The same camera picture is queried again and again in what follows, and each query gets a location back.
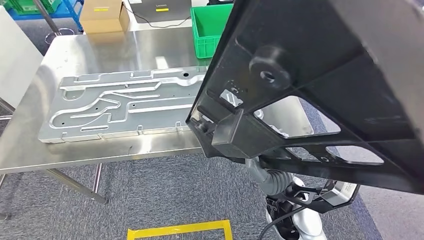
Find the green plastic crate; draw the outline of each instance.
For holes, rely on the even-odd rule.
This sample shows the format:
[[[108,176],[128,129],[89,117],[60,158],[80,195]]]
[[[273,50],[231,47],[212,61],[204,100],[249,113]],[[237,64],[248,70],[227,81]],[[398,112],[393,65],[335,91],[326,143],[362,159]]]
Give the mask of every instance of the green plastic crate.
[[[12,6],[8,2],[8,0],[0,0],[0,5],[3,5],[3,7],[6,9],[6,11],[12,8]]]
[[[40,14],[33,0],[9,0],[12,8],[19,15]],[[52,14],[58,9],[62,0],[41,0],[42,5],[49,14]]]
[[[191,8],[194,49],[198,59],[214,56],[232,8],[233,4]]]

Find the blue shelf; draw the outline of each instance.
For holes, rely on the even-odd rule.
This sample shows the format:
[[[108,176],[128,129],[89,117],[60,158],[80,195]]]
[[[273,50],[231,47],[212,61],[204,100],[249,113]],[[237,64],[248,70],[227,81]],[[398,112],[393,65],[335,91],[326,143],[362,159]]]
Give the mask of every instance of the blue shelf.
[[[80,4],[80,8],[75,10],[75,6],[77,6],[77,4]],[[73,20],[75,21],[78,27],[78,30],[82,31],[83,27],[80,24],[80,14],[81,14],[81,10],[83,9],[83,4],[84,4],[83,0],[62,0],[62,2],[57,7],[56,11],[49,15],[52,19],[73,18]],[[18,15],[13,8],[9,9],[7,12],[15,21],[44,19],[44,17],[41,14]]]

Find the stainless steel table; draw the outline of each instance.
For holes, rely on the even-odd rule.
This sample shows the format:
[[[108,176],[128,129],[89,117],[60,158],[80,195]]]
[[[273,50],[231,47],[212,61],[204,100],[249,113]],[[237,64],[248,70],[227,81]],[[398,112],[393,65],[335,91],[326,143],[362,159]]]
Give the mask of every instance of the stainless steel table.
[[[196,58],[190,27],[127,32],[122,39],[103,43],[98,37],[93,40],[87,35],[57,37],[0,137],[0,174],[43,170],[105,203],[97,194],[101,165],[97,166],[93,189],[56,168],[201,152],[190,131],[55,144],[42,143],[37,137],[63,77],[207,66],[209,61]],[[282,108],[293,114],[282,115]],[[274,120],[282,118],[283,125],[288,124],[283,126],[286,129],[306,135],[312,131],[299,100],[271,111]]]

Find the black cable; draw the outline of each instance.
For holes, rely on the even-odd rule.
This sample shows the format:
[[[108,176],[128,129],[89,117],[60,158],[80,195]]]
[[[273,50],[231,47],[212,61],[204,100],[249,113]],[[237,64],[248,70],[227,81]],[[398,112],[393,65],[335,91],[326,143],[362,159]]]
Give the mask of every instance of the black cable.
[[[143,19],[144,21],[146,21],[146,23],[147,23],[150,27],[152,27],[152,28],[158,28],[158,29],[166,29],[166,28],[169,28],[169,27],[178,27],[178,26],[180,26],[181,24],[185,23],[188,19],[190,19],[190,18],[191,18],[191,16],[189,16],[189,17],[187,17],[186,19],[184,19],[182,22],[180,22],[180,23],[178,23],[178,24],[173,24],[173,25],[168,25],[168,26],[153,26],[153,25],[151,25],[151,24],[150,24],[150,22],[149,22],[147,19],[145,19],[144,17],[139,16],[139,15],[135,14],[133,11],[129,10],[129,9],[127,8],[127,6],[125,6],[125,4],[123,5],[123,7],[124,7],[125,9],[127,9],[127,10],[128,10],[128,12],[130,12],[130,13],[134,14],[134,16],[136,16],[137,18],[141,18],[141,19]]]
[[[298,212],[300,212],[300,211],[304,210],[305,208],[306,208],[306,207],[301,206],[301,207],[296,208],[295,210],[293,210],[293,211],[291,211],[291,212],[289,212],[289,213],[287,213],[287,214],[284,214],[284,215],[280,216],[279,218],[275,219],[274,221],[270,222],[270,223],[269,223],[268,225],[266,225],[266,226],[265,226],[265,228],[262,230],[262,232],[260,233],[259,238],[258,238],[257,240],[262,240],[262,238],[264,238],[265,233],[266,233],[266,232],[268,231],[268,229],[270,229],[272,226],[274,226],[274,225],[275,225],[275,224],[277,224],[278,222],[280,222],[280,221],[282,221],[282,220],[284,220],[284,219],[286,219],[286,218],[290,217],[291,215],[296,214],[296,213],[298,213]]]

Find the yellow floor tape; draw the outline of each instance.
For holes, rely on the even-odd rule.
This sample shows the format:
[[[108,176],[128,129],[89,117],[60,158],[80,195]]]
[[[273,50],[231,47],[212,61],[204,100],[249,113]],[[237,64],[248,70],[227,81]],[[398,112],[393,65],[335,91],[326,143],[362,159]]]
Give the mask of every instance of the yellow floor tape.
[[[215,229],[224,229],[225,240],[233,240],[231,233],[230,220],[208,221],[193,224],[166,226],[158,228],[148,228],[140,230],[128,229],[127,240],[135,240],[139,238],[151,238],[172,234],[185,234],[192,232],[208,231]]]

